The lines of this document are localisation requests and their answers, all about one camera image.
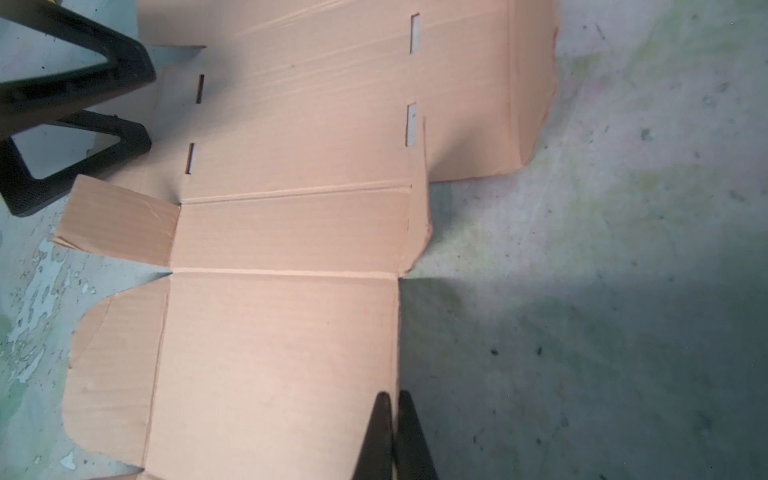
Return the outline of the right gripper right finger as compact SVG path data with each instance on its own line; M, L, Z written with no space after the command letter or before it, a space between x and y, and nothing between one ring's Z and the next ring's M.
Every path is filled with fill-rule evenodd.
M405 390L398 398L394 465L400 480L439 479L413 398Z

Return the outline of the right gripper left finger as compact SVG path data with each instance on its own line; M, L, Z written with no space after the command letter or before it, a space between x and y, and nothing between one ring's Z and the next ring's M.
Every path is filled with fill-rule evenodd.
M387 392L377 394L352 480L391 480L393 472L392 404Z

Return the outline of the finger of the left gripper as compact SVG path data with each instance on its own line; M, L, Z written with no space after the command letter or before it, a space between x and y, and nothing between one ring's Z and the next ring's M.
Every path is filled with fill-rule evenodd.
M114 136L119 142L46 178L27 168L12 139L1 141L1 196L10 213L27 217L67 195L80 175L104 178L147 153L152 141L146 128L115 115L82 110L52 123L54 126Z
M49 1L3 1L1 18L102 55L99 64L1 84L1 136L56 121L156 80L138 41Z

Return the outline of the orange cardboard paper box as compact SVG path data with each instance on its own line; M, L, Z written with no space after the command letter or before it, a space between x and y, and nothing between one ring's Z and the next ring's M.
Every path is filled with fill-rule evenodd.
M80 176L58 246L166 267L80 320L81 448L143 479L348 479L398 387L399 281L428 186L527 164L557 87L554 1L141 1L193 46L125 113L151 150Z

